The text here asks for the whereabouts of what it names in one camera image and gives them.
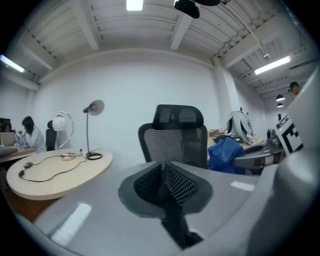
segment black chair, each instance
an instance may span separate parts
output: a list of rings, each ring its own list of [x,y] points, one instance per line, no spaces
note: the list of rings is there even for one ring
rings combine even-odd
[[[48,129],[45,132],[46,151],[55,150],[57,132],[52,127],[52,120],[47,124]]]
[[[193,106],[158,105],[153,123],[139,129],[146,162],[176,161],[207,169],[207,138],[204,118]]]

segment office floor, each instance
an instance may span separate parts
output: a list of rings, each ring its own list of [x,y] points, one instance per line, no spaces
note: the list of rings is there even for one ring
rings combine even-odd
[[[1,171],[1,180],[5,178],[5,173]],[[8,184],[0,182],[1,191],[7,202],[11,205],[15,213],[25,217],[27,220],[34,222],[36,218],[57,199],[52,200],[29,200],[15,194]]]

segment fluorescent light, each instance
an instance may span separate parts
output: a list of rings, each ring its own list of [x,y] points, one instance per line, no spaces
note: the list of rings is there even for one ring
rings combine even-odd
[[[279,66],[281,66],[281,65],[283,65],[283,64],[286,64],[286,63],[288,63],[290,60],[291,60],[291,59],[290,59],[290,56],[284,57],[284,58],[279,59],[279,60],[277,60],[277,61],[275,61],[275,62],[272,62],[272,63],[270,63],[270,64],[268,64],[268,65],[265,65],[265,66],[263,66],[263,67],[261,67],[261,68],[256,69],[256,70],[254,71],[254,73],[255,73],[256,75],[259,75],[259,74],[261,74],[262,72],[265,72],[265,71],[274,69],[274,68],[276,68],[276,67],[279,67]]]
[[[14,69],[20,71],[21,73],[25,71],[25,69],[23,67],[21,67],[18,64],[14,63],[12,60],[8,59],[4,55],[0,55],[0,60],[2,60],[5,64],[13,67]]]
[[[144,0],[126,0],[126,9],[128,11],[141,11]]]

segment black camera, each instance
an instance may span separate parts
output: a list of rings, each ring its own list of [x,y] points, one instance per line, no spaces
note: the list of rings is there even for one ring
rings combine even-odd
[[[200,17],[199,8],[196,6],[194,1],[178,0],[174,3],[174,8],[191,16],[194,19],[198,19]]]

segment laptop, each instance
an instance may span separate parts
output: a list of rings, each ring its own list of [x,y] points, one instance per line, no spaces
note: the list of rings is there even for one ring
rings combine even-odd
[[[12,132],[0,132],[0,140],[5,146],[13,146],[16,143],[15,135]]]

